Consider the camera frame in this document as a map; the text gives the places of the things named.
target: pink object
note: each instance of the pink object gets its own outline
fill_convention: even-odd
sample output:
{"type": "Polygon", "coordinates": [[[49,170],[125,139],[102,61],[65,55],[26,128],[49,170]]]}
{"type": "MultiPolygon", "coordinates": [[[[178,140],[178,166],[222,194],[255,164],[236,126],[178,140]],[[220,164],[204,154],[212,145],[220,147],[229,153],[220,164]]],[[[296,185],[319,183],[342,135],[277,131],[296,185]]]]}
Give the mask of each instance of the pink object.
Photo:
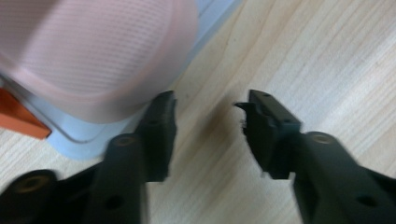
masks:
{"type": "Polygon", "coordinates": [[[0,72],[89,122],[129,117],[176,78],[193,0],[0,0],[0,72]]]}

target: wooden surface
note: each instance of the wooden surface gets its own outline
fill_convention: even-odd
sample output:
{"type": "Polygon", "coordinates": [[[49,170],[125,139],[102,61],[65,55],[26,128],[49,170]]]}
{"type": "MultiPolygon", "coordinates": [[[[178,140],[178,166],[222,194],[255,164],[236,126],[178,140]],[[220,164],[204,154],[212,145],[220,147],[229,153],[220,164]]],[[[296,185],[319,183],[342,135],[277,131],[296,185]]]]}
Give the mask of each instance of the wooden surface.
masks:
{"type": "MultiPolygon", "coordinates": [[[[171,176],[150,184],[151,223],[299,223],[289,180],[262,178],[240,132],[249,89],[268,91],[304,131],[340,139],[364,166],[396,176],[396,3],[247,0],[173,85],[171,176]]],[[[70,161],[45,142],[0,134],[0,188],[70,161]]]]}

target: orange block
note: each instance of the orange block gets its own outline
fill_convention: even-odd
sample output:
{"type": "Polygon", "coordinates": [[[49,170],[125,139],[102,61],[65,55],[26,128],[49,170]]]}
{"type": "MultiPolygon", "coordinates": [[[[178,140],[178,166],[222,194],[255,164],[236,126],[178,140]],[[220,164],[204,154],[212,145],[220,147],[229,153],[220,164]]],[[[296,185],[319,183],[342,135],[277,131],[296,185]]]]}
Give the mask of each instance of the orange block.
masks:
{"type": "Polygon", "coordinates": [[[0,126],[39,139],[50,134],[49,128],[4,89],[0,89],[0,126]]]}

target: mesh surface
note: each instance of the mesh surface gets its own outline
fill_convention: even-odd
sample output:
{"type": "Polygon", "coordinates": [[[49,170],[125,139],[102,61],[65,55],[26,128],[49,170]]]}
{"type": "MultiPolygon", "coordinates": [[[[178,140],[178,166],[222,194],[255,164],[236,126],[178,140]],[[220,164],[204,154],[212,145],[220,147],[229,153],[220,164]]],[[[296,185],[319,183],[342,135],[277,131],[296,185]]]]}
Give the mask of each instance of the mesh surface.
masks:
{"type": "Polygon", "coordinates": [[[0,54],[64,91],[113,91],[155,55],[172,2],[0,0],[0,54]]]}

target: wooden table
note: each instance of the wooden table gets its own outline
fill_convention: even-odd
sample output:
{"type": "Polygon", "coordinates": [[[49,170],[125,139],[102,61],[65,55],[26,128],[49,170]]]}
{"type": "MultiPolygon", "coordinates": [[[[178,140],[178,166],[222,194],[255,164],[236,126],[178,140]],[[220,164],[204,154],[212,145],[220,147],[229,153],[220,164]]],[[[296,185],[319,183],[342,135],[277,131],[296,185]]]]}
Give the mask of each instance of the wooden table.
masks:
{"type": "MultiPolygon", "coordinates": [[[[171,176],[149,184],[151,223],[298,223],[289,180],[261,177],[232,107],[267,91],[340,139],[362,165],[396,176],[396,2],[247,0],[173,85],[171,176]]],[[[1,131],[0,188],[27,171],[70,176],[44,141],[1,131]]]]}

